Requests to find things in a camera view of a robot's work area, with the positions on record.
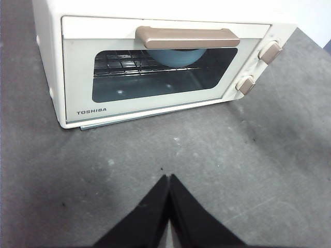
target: oven door handle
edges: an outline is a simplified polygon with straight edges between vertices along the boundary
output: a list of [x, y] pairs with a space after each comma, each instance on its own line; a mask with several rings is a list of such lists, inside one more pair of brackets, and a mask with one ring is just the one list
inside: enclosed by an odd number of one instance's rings
[[147, 49], [236, 47], [240, 39], [229, 29], [174, 29], [140, 26], [136, 29]]

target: toaster oven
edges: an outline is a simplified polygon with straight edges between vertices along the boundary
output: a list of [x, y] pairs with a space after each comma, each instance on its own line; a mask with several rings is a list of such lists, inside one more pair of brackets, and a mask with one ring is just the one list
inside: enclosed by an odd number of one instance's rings
[[242, 98], [296, 28], [270, 7], [115, 2], [33, 0], [37, 43], [63, 128]]

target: oven rack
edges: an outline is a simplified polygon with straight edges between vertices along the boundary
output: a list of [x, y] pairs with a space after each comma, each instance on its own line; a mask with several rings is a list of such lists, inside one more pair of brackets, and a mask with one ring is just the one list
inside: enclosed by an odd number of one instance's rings
[[164, 66], [154, 60], [145, 50], [104, 51], [95, 58], [94, 78], [137, 76], [200, 69], [193, 65], [178, 68]]

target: glass window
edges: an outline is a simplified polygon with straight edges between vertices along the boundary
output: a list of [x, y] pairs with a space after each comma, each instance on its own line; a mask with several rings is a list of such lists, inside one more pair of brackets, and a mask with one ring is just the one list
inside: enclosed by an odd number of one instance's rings
[[95, 102], [211, 89], [237, 48], [103, 51], [95, 58]]

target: blue dish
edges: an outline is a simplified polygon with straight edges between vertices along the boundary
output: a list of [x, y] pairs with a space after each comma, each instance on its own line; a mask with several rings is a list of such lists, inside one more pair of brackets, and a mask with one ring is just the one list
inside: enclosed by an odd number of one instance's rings
[[147, 50], [157, 62], [169, 67], [184, 67], [193, 64], [207, 49]]

